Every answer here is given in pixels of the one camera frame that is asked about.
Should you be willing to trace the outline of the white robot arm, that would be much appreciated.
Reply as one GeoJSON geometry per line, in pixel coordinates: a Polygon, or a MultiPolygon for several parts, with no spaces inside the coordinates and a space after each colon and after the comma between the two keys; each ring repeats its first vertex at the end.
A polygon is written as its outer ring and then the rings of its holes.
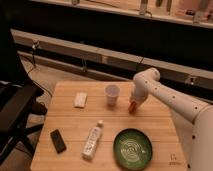
{"type": "Polygon", "coordinates": [[[151,94],[194,125],[188,171],[213,171],[213,105],[159,82],[160,72],[149,68],[134,75],[129,112],[134,113],[151,94]]]}

